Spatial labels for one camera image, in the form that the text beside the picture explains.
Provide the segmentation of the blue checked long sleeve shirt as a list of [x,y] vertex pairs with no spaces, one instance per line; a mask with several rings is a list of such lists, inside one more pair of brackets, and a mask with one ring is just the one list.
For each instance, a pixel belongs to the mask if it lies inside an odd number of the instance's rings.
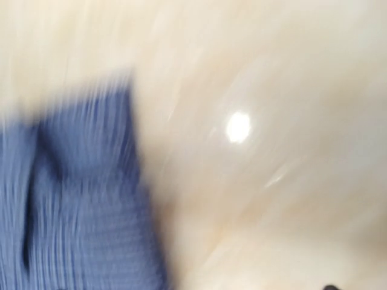
[[127,76],[1,118],[1,288],[170,289]]

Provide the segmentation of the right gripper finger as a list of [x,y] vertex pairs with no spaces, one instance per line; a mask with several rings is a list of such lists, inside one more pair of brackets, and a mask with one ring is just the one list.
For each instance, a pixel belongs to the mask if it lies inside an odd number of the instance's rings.
[[335,285],[326,285],[324,286],[323,290],[339,290],[339,288]]

